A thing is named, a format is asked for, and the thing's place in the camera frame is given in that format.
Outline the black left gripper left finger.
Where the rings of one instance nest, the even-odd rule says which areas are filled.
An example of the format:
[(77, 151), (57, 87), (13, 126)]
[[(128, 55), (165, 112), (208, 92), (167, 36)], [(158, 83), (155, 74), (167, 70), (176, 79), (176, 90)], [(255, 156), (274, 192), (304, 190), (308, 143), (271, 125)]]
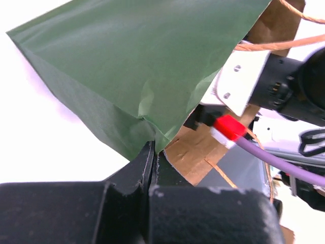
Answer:
[(148, 243), (155, 144), (101, 181), (1, 184), (1, 243)]

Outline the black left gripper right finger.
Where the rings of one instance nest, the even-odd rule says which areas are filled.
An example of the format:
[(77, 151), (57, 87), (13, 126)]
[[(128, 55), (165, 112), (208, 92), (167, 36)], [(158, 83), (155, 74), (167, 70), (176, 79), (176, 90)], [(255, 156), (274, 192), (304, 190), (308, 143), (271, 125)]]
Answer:
[(149, 243), (284, 243), (277, 212), (253, 189), (194, 187), (150, 152)]

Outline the green paper bag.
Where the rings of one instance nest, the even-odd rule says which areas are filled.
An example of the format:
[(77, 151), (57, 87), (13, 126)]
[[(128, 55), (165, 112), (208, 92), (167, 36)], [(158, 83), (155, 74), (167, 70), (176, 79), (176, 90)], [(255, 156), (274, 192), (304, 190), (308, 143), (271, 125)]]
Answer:
[[(317, 36), (245, 42), (268, 5), (268, 1), (71, 1), (8, 36), (51, 93), (101, 142), (129, 163), (147, 142), (154, 142), (155, 153), (169, 162), (164, 150), (180, 128), (193, 128), (201, 121), (199, 108), (217, 107), (200, 101), (234, 51), (271, 55), (324, 41), (324, 36)], [(324, 176), (248, 141), (247, 128), (236, 116), (211, 114), (204, 123), (216, 141), (234, 142), (290, 176), (324, 186)]]

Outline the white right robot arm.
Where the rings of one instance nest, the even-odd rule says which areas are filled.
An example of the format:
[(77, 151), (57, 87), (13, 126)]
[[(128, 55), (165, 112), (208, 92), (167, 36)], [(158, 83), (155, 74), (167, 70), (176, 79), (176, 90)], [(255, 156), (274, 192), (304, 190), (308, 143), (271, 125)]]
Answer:
[(277, 112), (290, 120), (318, 126), (301, 132), (297, 152), (268, 149), (293, 165), (324, 176), (324, 49), (306, 61), (271, 54), (258, 78), (250, 104)]

